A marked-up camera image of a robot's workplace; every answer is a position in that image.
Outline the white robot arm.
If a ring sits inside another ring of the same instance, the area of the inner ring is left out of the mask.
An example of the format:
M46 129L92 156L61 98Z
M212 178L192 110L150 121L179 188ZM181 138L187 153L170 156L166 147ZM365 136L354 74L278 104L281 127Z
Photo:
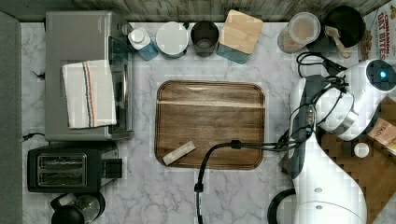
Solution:
M327 77L303 77L290 93L282 168L293 183L267 210L269 224L366 224L364 190L336 155L355 156L395 90L395 67L372 59Z

